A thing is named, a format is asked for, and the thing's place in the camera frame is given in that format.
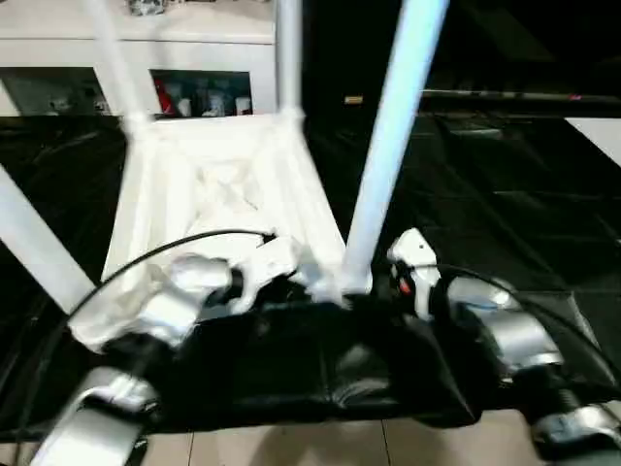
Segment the floor tile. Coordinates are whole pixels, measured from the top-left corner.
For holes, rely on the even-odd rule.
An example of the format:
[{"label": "floor tile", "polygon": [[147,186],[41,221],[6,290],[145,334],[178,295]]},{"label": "floor tile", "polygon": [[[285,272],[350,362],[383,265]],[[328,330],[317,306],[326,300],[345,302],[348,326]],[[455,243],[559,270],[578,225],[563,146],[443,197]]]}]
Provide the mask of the floor tile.
[{"label": "floor tile", "polygon": [[388,466],[381,423],[328,422],[195,434],[190,466]]},{"label": "floor tile", "polygon": [[142,466],[187,466],[193,434],[151,435]]},{"label": "floor tile", "polygon": [[[35,452],[35,447],[38,444],[36,443],[27,443],[23,445],[21,449],[21,463],[20,464],[28,464],[32,454]],[[13,461],[13,450],[15,448],[14,444],[1,444],[0,445],[0,463],[2,464],[11,464]]]},{"label": "floor tile", "polygon": [[537,466],[527,426],[514,411],[486,413],[477,424],[432,429],[411,419],[384,422],[392,466]]}]

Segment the black surface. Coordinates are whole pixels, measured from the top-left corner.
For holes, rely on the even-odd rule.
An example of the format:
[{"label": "black surface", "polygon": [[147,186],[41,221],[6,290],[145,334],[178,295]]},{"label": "black surface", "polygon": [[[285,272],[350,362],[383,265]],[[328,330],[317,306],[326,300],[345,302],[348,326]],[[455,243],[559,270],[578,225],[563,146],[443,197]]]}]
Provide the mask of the black surface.
[{"label": "black surface", "polygon": [[[124,155],[114,121],[7,119],[0,125],[2,163],[96,280]],[[311,118],[306,128],[344,234],[369,131],[361,123],[328,118]],[[504,278],[569,318],[578,312],[587,316],[603,349],[621,365],[620,181],[621,168],[560,119],[420,118],[376,263],[394,238],[417,226],[440,261]],[[9,277],[2,286],[9,296],[7,319],[0,327],[6,351],[26,313],[45,301],[15,260],[7,252],[2,257],[3,275]],[[295,311],[203,327],[170,372],[154,380],[164,399],[158,430],[392,416],[460,425],[476,420],[481,408],[507,403],[498,394],[464,399],[465,391],[481,388],[479,379],[455,383],[448,367],[473,361],[463,352],[441,350],[430,328],[403,322],[398,308],[374,302],[356,313],[316,307]],[[391,311],[397,320],[389,318]],[[10,390],[0,393],[5,432],[15,425],[29,382],[28,369],[36,358],[31,347],[57,316],[53,305],[45,307],[28,333],[30,349],[21,355],[20,371],[11,378]],[[606,381],[570,336],[554,326],[551,330],[576,373],[590,383]],[[102,360],[67,337],[34,423],[57,413],[97,362]],[[33,425],[32,432],[37,431]]]},{"label": "black surface", "polygon": [[[308,115],[372,120],[402,2],[304,3]],[[465,93],[475,111],[492,97],[496,111],[618,116],[617,10],[597,0],[452,0],[426,87]],[[363,103],[346,105],[352,95]]]}]

